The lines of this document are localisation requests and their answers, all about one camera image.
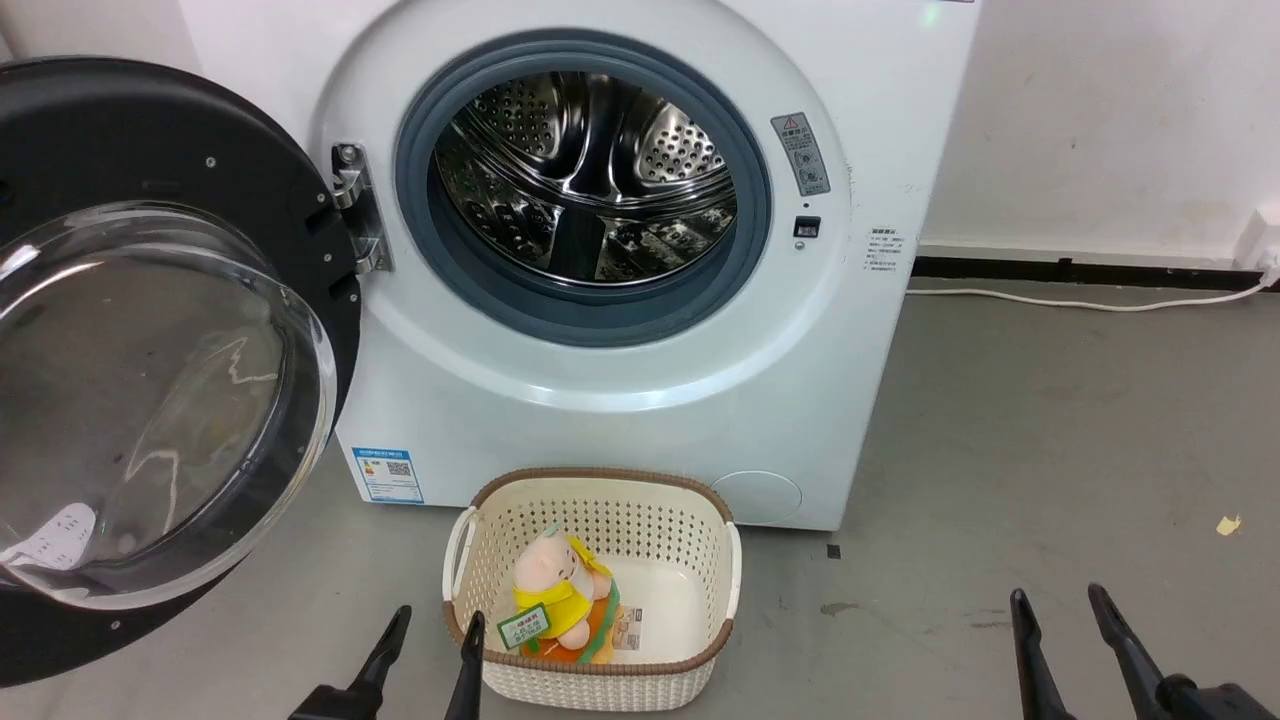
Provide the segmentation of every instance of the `yellow cloth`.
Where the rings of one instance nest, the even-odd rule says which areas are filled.
[[[600,573],[605,578],[612,578],[613,573],[605,568],[600,561],[595,559],[595,553],[586,550],[582,541],[573,536],[568,536],[568,544],[577,553],[577,557],[582,561],[582,565]],[[558,638],[567,633],[570,628],[577,625],[588,612],[591,611],[591,598],[582,597],[582,593],[573,588],[568,578],[556,583],[554,585],[547,588],[541,592],[525,592],[520,588],[513,589],[516,596],[516,607],[521,612],[529,610],[530,607],[543,603],[547,609],[547,620],[550,626],[543,630],[538,637],[540,638]]]

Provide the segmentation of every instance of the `wall outlet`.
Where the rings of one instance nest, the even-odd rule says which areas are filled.
[[[1262,270],[1265,258],[1280,255],[1280,205],[1263,205],[1249,217],[1235,241],[1235,269]]]

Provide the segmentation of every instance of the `plastic basket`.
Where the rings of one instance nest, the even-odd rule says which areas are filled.
[[[495,624],[515,614],[516,559],[552,523],[608,565],[623,606],[640,607],[637,648],[608,665],[508,652]],[[707,486],[657,473],[535,468],[508,473],[462,511],[444,556],[444,621],[461,643],[485,614],[484,680],[539,705],[600,711],[671,710],[694,700],[728,641],[742,544],[728,506]]]

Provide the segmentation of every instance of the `floor stain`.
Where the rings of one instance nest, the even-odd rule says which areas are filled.
[[[858,605],[856,602],[828,602],[818,610],[820,610],[823,615],[831,615],[835,618],[846,610],[858,610],[859,607],[861,607],[861,605]]]
[[[1126,395],[1129,395],[1129,388],[1126,387],[1100,388],[1073,384],[1051,386],[1039,389],[1039,396],[1046,400],[1052,400],[1055,402],[1079,401],[1092,405],[1111,405]]]

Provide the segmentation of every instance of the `door hinge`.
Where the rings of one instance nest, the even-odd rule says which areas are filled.
[[[374,270],[389,273],[394,265],[366,158],[365,149],[357,143],[334,143],[333,201],[351,232],[356,274]]]

